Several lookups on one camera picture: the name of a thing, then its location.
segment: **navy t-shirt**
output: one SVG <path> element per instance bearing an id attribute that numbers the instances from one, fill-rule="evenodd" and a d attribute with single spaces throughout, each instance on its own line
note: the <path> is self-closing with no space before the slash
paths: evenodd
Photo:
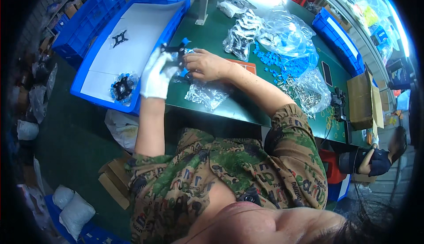
<path id="1" fill-rule="evenodd" d="M 356 160 L 354 161 L 356 170 L 358 170 L 365 156 L 367 156 L 368 151 L 370 151 L 370 148 L 358 149 L 358 154 L 357 154 Z M 388 155 L 389 155 L 389 152 L 385 150 L 381 150 L 381 149 L 374 150 L 374 153 L 372 154 L 371 160 L 369 162 L 369 164 L 371 164 L 371 171 L 368 174 L 368 177 L 382 175 L 389 171 L 390 167 L 392 166 L 392 163 L 390 162 Z"/>

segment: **woman in dark shirt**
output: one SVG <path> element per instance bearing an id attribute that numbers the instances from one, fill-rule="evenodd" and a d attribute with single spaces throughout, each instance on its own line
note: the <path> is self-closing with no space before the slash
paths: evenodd
<path id="1" fill-rule="evenodd" d="M 366 174 L 369 177 L 383 175 L 392 164 L 406 151 L 406 131 L 398 126 L 389 142 L 389 151 L 377 149 L 378 136 L 373 137 L 370 149 L 358 148 L 344 153 L 339 158 L 339 169 L 346 174 Z"/>

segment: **metal post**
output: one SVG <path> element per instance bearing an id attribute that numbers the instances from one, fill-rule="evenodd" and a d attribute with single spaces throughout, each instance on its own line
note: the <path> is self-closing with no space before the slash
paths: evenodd
<path id="1" fill-rule="evenodd" d="M 205 24 L 205 21 L 208 18 L 208 14 L 206 14 L 206 10 L 208 8 L 208 2 L 209 2 L 209 0 L 200 0 L 199 17 L 196 20 L 195 24 L 198 24 L 198 25 Z"/>

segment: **bare hand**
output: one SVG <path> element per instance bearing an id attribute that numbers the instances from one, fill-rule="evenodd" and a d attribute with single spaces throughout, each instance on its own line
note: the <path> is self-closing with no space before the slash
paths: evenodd
<path id="1" fill-rule="evenodd" d="M 194 49 L 194 52 L 184 55 L 184 61 L 187 69 L 192 72 L 193 77 L 202 81 L 227 78 L 229 70 L 234 67 L 235 63 L 209 53 L 204 49 Z"/>

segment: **camouflage shirt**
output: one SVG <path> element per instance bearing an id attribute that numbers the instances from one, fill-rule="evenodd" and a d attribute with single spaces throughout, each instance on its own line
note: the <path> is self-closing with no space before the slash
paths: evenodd
<path id="1" fill-rule="evenodd" d="M 237 201 L 265 208 L 325 209 L 326 175 L 306 115 L 295 104 L 272 118 L 265 145 L 255 139 L 184 132 L 175 155 L 134 155 L 131 242 L 170 243 L 185 237 L 223 181 Z"/>

